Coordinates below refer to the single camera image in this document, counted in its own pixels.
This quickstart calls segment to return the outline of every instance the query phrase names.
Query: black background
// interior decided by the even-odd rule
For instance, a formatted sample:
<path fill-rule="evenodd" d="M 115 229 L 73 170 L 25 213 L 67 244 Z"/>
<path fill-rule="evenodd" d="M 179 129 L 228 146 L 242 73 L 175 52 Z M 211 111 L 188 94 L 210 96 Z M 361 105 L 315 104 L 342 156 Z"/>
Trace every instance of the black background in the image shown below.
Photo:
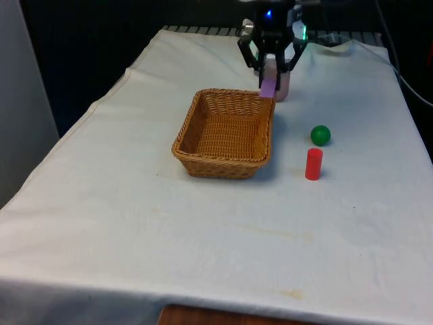
<path fill-rule="evenodd" d="M 433 1 L 380 3 L 402 75 L 433 101 L 433 68 L 427 65 Z M 332 30 L 383 32 L 372 0 L 306 9 L 310 29 L 327 28 L 323 7 Z M 253 13 L 250 4 L 236 0 L 22 0 L 22 8 L 60 135 L 115 84 L 163 25 L 234 27 Z M 433 108 L 403 91 L 432 158 Z"/>

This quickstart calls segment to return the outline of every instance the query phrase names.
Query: green ball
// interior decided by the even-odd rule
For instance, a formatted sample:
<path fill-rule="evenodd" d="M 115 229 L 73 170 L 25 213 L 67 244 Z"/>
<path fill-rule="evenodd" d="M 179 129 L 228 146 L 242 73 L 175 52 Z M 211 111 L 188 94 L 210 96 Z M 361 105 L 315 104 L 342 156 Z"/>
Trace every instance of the green ball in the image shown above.
<path fill-rule="evenodd" d="M 312 131 L 311 131 L 311 141 L 316 146 L 324 146 L 326 145 L 331 139 L 331 131 L 325 126 L 325 125 L 317 125 Z"/>

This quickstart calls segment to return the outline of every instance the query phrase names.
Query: gray wall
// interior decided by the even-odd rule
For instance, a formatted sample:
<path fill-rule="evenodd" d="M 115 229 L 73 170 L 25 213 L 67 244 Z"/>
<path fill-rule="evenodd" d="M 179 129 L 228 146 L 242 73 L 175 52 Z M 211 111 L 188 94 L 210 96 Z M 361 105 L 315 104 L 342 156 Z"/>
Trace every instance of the gray wall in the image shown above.
<path fill-rule="evenodd" d="M 0 207 L 58 141 L 18 0 L 0 0 Z"/>

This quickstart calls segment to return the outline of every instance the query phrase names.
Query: stain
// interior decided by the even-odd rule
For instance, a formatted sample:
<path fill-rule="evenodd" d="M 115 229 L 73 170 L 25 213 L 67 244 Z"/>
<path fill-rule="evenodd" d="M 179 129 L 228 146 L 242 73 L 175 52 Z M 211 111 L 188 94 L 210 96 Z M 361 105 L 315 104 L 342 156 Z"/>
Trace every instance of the stain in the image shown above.
<path fill-rule="evenodd" d="M 252 227 L 251 225 L 242 225 L 240 223 L 234 223 L 236 227 L 251 230 L 253 232 L 258 232 L 259 234 L 268 234 L 268 235 L 277 235 L 277 236 L 283 236 L 283 237 L 292 237 L 293 235 L 289 232 L 280 232 L 277 230 L 269 230 L 269 229 L 262 229 L 258 227 Z"/>
<path fill-rule="evenodd" d="M 304 299 L 304 295 L 301 290 L 276 290 L 275 292 L 279 295 L 290 297 L 296 300 Z"/>
<path fill-rule="evenodd" d="M 314 242 L 314 235 L 310 232 L 305 232 L 302 234 L 302 240 L 305 242 Z"/>

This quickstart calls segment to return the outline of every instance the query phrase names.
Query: white tablecloth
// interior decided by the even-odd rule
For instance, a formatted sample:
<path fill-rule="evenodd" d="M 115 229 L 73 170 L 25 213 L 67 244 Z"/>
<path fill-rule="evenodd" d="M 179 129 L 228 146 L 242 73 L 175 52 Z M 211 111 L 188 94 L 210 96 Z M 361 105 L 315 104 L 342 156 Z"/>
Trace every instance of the white tablecloth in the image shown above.
<path fill-rule="evenodd" d="M 431 324 L 433 168 L 364 49 L 307 47 L 253 179 L 191 178 L 172 156 L 197 90 L 256 89 L 236 41 L 159 32 L 28 178 L 0 212 L 1 324 L 154 324 L 169 303 Z M 319 124 L 333 140 L 311 182 Z"/>

